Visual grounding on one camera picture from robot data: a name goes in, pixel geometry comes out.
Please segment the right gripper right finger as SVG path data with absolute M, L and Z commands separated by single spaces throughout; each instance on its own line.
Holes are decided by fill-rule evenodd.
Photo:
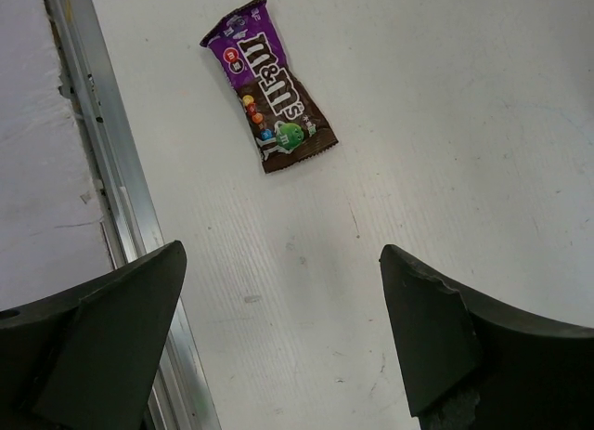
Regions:
M 409 412 L 423 429 L 589 429 L 593 331 L 505 304 L 403 249 L 380 257 Z

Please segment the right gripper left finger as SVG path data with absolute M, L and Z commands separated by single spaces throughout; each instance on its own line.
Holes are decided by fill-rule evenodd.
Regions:
M 2 311 L 2 428 L 140 428 L 186 268 L 173 241 Z

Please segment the purple brown candy packet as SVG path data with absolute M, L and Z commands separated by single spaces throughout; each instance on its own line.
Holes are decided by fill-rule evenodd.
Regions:
M 339 140 L 291 71 L 266 3 L 251 0 L 229 12 L 200 45 L 219 60 L 270 174 L 329 150 Z

